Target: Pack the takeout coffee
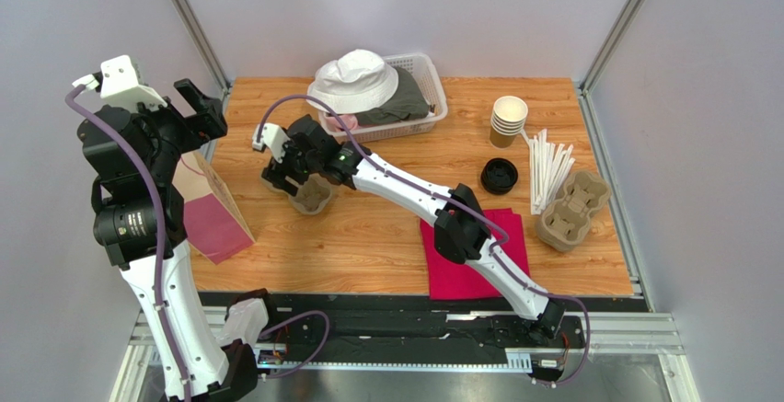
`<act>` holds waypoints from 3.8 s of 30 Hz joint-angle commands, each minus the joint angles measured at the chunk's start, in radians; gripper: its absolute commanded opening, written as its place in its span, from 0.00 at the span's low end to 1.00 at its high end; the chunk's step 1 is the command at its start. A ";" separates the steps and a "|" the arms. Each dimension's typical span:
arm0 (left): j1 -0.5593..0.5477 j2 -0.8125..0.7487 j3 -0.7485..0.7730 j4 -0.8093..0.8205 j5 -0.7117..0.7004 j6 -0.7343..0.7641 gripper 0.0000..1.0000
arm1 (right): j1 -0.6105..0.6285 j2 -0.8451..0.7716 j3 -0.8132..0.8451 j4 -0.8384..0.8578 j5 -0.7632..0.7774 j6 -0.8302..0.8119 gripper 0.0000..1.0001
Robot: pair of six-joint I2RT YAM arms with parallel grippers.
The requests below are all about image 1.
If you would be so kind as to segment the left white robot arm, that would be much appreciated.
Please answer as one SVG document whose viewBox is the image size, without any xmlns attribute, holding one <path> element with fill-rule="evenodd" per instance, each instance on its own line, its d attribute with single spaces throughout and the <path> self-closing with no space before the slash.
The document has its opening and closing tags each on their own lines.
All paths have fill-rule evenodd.
<svg viewBox="0 0 784 402">
<path fill-rule="evenodd" d="M 137 298 L 152 332 L 167 401 L 238 401 L 259 382 L 253 347 L 268 325 L 264 289 L 238 295 L 214 334 L 190 266 L 184 200 L 174 176 L 181 157 L 223 137 L 222 104 L 189 79 L 175 89 L 193 108 L 180 114 L 169 98 L 106 103 L 91 112 L 77 102 L 86 90 L 107 88 L 106 75 L 88 75 L 67 95 L 81 114 L 77 130 L 96 171 L 91 188 L 93 236 Z"/>
</svg>

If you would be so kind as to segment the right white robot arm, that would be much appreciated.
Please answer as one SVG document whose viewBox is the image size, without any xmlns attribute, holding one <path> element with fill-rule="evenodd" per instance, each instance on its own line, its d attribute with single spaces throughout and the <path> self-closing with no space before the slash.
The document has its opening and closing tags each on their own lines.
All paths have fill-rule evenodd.
<svg viewBox="0 0 784 402">
<path fill-rule="evenodd" d="M 278 190 L 295 195 L 300 185 L 319 175 L 414 213 L 433 229 L 433 246 L 442 258 L 476 271 L 540 335 L 553 339 L 559 333 L 563 304 L 509 258 L 503 249 L 509 236 L 485 215 L 468 186 L 450 189 L 414 177 L 355 139 L 338 142 L 308 115 L 287 128 L 262 122 L 252 145 L 271 152 L 262 176 Z"/>
</svg>

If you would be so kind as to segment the single cardboard cup carrier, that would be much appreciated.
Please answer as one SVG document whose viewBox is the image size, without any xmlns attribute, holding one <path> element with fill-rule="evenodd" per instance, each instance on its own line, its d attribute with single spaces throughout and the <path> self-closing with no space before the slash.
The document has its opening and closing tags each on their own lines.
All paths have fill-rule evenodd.
<svg viewBox="0 0 784 402">
<path fill-rule="evenodd" d="M 261 178 L 260 182 L 269 191 L 283 195 L 292 207 L 303 215 L 317 215 L 321 213 L 333 198 L 332 185 L 320 175 L 308 178 L 304 184 L 294 185 L 297 193 L 291 195 L 282 189 L 275 188 L 268 180 Z"/>
</svg>

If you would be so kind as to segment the pink and cream paper bag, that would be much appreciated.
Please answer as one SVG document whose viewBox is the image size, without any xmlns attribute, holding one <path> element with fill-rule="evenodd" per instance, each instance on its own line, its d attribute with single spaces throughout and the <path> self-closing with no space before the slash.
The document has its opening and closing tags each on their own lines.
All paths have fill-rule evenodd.
<svg viewBox="0 0 784 402">
<path fill-rule="evenodd" d="M 254 245 L 229 188 L 202 153 L 179 158 L 174 187 L 184 200 L 184 224 L 190 244 L 213 264 Z"/>
</svg>

